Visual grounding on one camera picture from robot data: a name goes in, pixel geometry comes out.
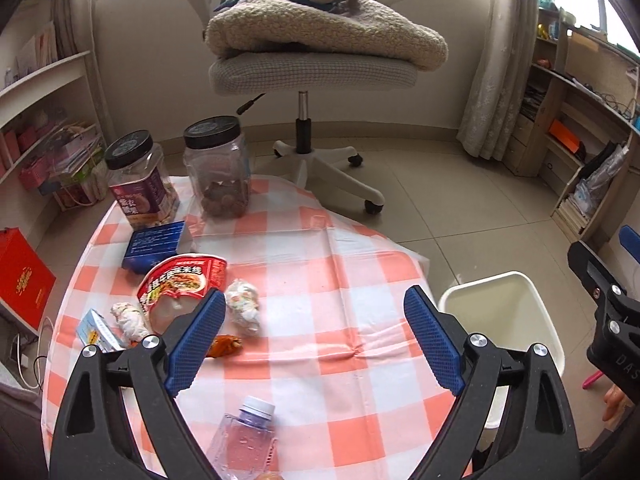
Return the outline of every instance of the plastic jar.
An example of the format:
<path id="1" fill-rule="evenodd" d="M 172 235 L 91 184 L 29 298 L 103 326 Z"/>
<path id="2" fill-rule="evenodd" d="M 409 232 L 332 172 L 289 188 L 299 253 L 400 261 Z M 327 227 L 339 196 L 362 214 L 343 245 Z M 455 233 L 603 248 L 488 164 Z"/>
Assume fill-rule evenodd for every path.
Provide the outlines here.
<path id="1" fill-rule="evenodd" d="M 251 171 L 238 118 L 219 116 L 184 131 L 184 165 L 206 216 L 239 217 L 249 203 Z"/>
<path id="2" fill-rule="evenodd" d="M 148 130 L 120 137 L 107 148 L 107 184 L 134 230 L 172 222 L 178 195 L 164 165 L 162 147 Z"/>

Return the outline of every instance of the office chair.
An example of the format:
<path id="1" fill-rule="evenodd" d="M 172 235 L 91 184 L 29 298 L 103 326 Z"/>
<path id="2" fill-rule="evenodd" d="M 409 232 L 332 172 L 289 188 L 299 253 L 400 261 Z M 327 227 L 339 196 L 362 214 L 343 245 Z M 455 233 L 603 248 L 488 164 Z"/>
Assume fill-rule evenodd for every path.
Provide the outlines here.
<path id="1" fill-rule="evenodd" d="M 212 0 L 188 0 L 206 30 L 215 7 Z M 377 0 L 385 5 L 400 0 Z M 415 66 L 399 59 L 353 54 L 325 54 L 317 52 L 245 52 L 229 59 L 217 60 L 209 70 L 212 86 L 217 94 L 259 94 L 238 108 L 244 113 L 266 92 L 296 90 L 298 118 L 296 145 L 281 140 L 273 145 L 276 158 L 257 168 L 257 174 L 290 175 L 300 187 L 306 186 L 310 176 L 316 176 L 333 186 L 365 200 L 370 214 L 382 211 L 385 199 L 377 189 L 367 186 L 333 164 L 348 160 L 353 167 L 363 159 L 353 146 L 319 150 L 312 147 L 312 123 L 308 116 L 308 92 L 316 88 L 351 88 L 380 90 L 411 88 L 417 79 Z"/>

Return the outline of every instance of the black jar lid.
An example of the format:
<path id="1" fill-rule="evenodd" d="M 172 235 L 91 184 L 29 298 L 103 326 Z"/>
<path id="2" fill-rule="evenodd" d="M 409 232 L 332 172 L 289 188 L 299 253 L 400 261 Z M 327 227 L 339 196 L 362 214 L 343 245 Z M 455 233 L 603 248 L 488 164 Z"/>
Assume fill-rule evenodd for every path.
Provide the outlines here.
<path id="1" fill-rule="evenodd" d="M 153 146 L 149 130 L 137 130 L 113 142 L 104 153 L 104 161 L 110 170 L 120 170 L 140 160 Z"/>
<path id="2" fill-rule="evenodd" d="M 240 121 L 237 117 L 220 115 L 189 126 L 184 131 L 184 143 L 192 150 L 206 150 L 231 142 L 240 133 Z"/>

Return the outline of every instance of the tile floor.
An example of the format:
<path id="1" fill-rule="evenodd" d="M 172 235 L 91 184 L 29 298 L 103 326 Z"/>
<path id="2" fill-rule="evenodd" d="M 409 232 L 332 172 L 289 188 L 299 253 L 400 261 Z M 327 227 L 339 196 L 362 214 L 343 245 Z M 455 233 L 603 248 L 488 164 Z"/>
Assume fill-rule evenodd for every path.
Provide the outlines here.
<path id="1" fill-rule="evenodd" d="M 272 155 L 272 142 L 250 145 L 252 165 Z M 535 283 L 566 354 L 564 384 L 574 410 L 578 439 L 588 446 L 602 430 L 605 378 L 581 389 L 594 368 L 585 357 L 593 335 L 594 303 L 566 264 L 569 241 L 549 218 L 554 193 L 536 178 L 513 176 L 501 163 L 467 156 L 455 142 L 414 139 L 318 139 L 317 148 L 355 146 L 360 168 L 341 169 L 377 187 L 386 197 L 378 216 L 362 201 L 311 181 L 322 204 L 382 232 L 431 261 L 428 281 L 436 298 L 451 285 L 519 270 Z M 185 175 L 182 155 L 167 157 L 171 174 Z M 38 247 L 58 277 L 47 305 L 54 317 L 86 242 L 110 200 L 60 215 Z"/>

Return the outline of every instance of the chair base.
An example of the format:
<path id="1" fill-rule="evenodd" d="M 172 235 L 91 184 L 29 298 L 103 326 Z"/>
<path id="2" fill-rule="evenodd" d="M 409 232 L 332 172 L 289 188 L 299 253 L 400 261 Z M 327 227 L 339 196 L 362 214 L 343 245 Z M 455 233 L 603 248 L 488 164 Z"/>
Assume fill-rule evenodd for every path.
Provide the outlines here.
<path id="1" fill-rule="evenodd" d="M 310 176 L 316 176 L 341 190 L 363 198 L 366 201 L 367 212 L 376 214 L 382 210 L 385 203 L 382 193 L 332 166 L 334 162 L 357 156 L 358 152 L 353 146 L 334 150 L 311 149 L 309 153 L 297 153 L 294 146 L 277 140 L 273 150 L 280 157 L 257 168 L 255 173 L 274 176 L 290 175 L 292 182 L 302 188 L 306 187 L 306 181 Z"/>

